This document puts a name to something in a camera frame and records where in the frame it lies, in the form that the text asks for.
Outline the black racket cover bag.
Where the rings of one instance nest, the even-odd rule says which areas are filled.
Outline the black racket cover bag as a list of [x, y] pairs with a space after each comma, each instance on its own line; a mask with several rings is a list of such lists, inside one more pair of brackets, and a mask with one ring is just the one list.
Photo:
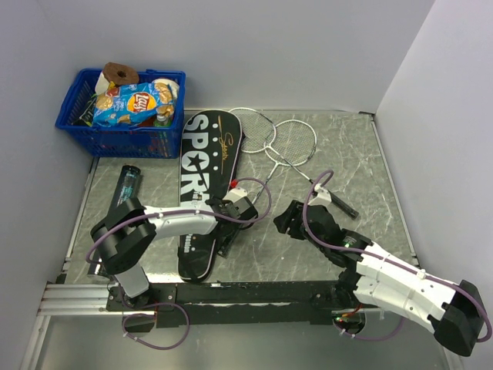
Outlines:
[[[183, 127], [179, 205], [224, 198], [236, 179], [243, 131], [240, 120], [224, 110], [205, 110], [195, 114]], [[213, 269], [219, 249], [216, 231], [207, 235], [179, 237], [178, 275], [182, 281], [205, 281]]]

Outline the badminton racket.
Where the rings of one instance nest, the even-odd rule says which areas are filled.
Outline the badminton racket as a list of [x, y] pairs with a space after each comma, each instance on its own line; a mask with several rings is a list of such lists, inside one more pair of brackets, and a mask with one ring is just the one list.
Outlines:
[[309, 183], [313, 180], [303, 173], [300, 166], [307, 163], [315, 154], [317, 134], [313, 127], [298, 119], [287, 119], [274, 123], [263, 113], [246, 107], [230, 110], [241, 123], [245, 139], [244, 153], [265, 153], [274, 162], [267, 176], [269, 181], [278, 167], [290, 167]]
[[297, 169], [314, 155], [317, 135], [309, 124], [297, 120], [285, 120], [277, 125], [248, 123], [246, 126], [248, 152], [265, 152], [274, 167], [265, 179], [268, 183], [279, 166]]

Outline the blue plastic basket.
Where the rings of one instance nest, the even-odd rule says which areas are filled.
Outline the blue plastic basket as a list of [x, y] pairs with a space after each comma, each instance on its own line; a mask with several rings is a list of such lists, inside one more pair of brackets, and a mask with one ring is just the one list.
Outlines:
[[92, 156], [128, 158], [177, 158], [179, 156], [184, 121], [186, 74], [183, 71], [147, 69], [138, 72], [140, 82], [171, 79], [178, 83], [173, 121], [159, 126], [77, 126], [75, 121], [84, 113], [95, 93], [101, 69], [82, 69], [76, 75], [62, 102], [55, 127], [67, 132]]

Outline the black shuttlecock tube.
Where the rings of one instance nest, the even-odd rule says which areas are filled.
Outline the black shuttlecock tube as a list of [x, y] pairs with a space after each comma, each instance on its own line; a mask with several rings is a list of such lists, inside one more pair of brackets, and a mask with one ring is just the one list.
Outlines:
[[[142, 171], [140, 168], [131, 165], [122, 166], [108, 211], [117, 208], [121, 203], [130, 198], [137, 197], [141, 179]], [[89, 265], [87, 275], [90, 278], [95, 278], [96, 280], [110, 280], [109, 275], [106, 273], [105, 268], [101, 264], [102, 259], [97, 250], [94, 251], [92, 258], [97, 260], [97, 264], [91, 263]]]

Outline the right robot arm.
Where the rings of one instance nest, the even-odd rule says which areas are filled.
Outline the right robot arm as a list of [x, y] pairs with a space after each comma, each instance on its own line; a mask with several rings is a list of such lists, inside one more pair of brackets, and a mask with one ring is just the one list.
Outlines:
[[391, 311], [426, 328], [437, 342], [468, 357], [486, 323], [477, 287], [441, 280], [412, 266], [356, 231], [340, 227], [323, 205], [294, 200], [273, 220], [277, 231], [309, 241], [333, 264], [343, 268], [337, 300]]

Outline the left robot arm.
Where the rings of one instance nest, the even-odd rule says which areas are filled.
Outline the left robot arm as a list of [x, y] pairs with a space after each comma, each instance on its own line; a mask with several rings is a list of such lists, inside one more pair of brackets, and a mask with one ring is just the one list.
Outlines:
[[155, 239], [188, 234], [221, 237], [257, 217], [257, 209], [246, 195], [164, 208], [144, 206], [133, 198], [97, 223], [90, 234], [102, 266], [118, 281], [125, 301], [142, 310], [151, 303], [153, 292], [139, 260]]

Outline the blue Lays chip bag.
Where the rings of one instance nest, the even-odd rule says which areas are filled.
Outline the blue Lays chip bag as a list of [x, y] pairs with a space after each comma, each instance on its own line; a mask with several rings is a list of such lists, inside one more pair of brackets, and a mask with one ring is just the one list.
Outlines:
[[171, 79], [113, 87], [97, 96], [93, 110], [94, 126], [135, 126], [156, 117], [160, 124], [175, 113], [179, 85]]

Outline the brown chocolate donut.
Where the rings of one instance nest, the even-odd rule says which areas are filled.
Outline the brown chocolate donut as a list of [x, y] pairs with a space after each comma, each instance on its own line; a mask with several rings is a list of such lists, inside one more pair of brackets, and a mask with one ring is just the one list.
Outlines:
[[104, 65], [102, 73], [108, 82], [114, 82], [117, 86], [137, 84], [138, 72], [127, 65], [108, 62]]

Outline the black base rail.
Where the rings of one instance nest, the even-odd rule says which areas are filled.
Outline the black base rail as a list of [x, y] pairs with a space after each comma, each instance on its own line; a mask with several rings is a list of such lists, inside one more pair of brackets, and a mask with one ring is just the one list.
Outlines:
[[137, 298], [109, 289], [106, 310], [151, 315], [157, 328], [308, 322], [330, 325], [360, 303], [336, 281], [153, 283]]

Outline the aluminium frame rail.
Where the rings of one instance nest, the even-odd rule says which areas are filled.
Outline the aluminium frame rail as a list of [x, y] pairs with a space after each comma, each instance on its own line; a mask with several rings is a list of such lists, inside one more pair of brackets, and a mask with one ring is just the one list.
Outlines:
[[107, 315], [108, 297], [101, 284], [47, 284], [38, 316]]

